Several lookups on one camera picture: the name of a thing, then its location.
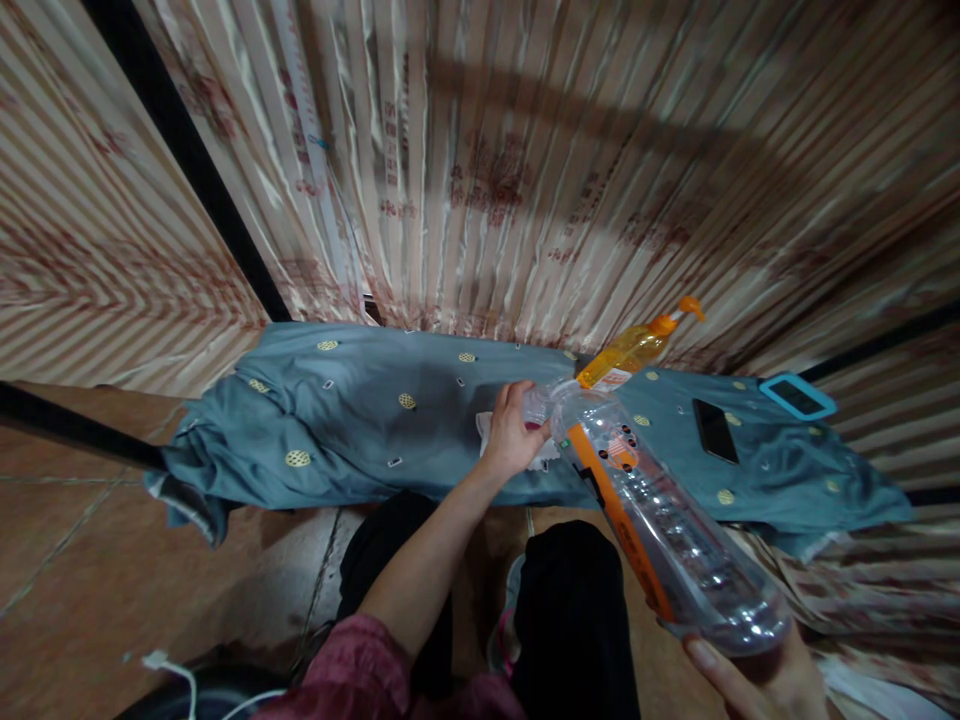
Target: blue-gray fabric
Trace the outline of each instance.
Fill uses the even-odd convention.
[[[337,346],[318,347],[329,341]],[[403,489],[440,500],[476,462],[475,415],[492,409],[504,383],[547,382],[574,369],[549,348],[357,325],[270,325],[235,374],[186,403],[164,448],[170,475],[150,473],[147,486],[212,544],[226,532],[224,501],[289,509],[382,501]],[[829,426],[793,418],[757,383],[647,368],[618,395],[631,415],[649,420],[638,432],[710,515],[762,523],[789,552],[827,531],[912,517],[903,492]],[[703,451],[694,398],[734,416],[740,465]],[[294,451],[309,464],[288,465]],[[595,507],[564,461],[513,478],[496,504]]]

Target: orange pump bottle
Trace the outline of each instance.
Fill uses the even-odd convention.
[[[658,315],[648,325],[634,325],[620,333],[577,375],[581,387],[616,390],[663,352],[683,313],[694,313],[700,322],[706,320],[700,301],[692,295],[684,295],[679,308],[671,315]]]

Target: clear plastic bottle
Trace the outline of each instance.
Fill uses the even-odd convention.
[[[523,424],[527,430],[536,430],[550,418],[553,412],[551,393],[569,380],[569,375],[561,375],[548,383],[537,383],[523,394]]]
[[[677,637],[727,657],[776,648],[790,611],[773,580],[721,530],[637,436],[613,395],[551,388],[551,430],[603,508],[651,608]]]

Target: pink sleeve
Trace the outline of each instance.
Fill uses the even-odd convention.
[[[265,706],[257,720],[401,718],[410,708],[410,667],[379,620],[337,624],[303,685]]]

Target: metal frame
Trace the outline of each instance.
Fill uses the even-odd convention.
[[[167,466],[156,445],[0,382],[0,424],[144,470]]]
[[[82,0],[187,181],[273,322],[293,318],[187,106],[130,0]]]
[[[291,321],[290,312],[133,3],[130,0],[82,2],[267,315],[274,322]],[[960,300],[798,374],[808,382],[821,380],[957,320],[960,320]],[[167,469],[159,447],[6,382],[0,382],[0,425],[134,467],[161,471]],[[957,488],[918,491],[907,495],[914,505],[960,501],[960,490]]]

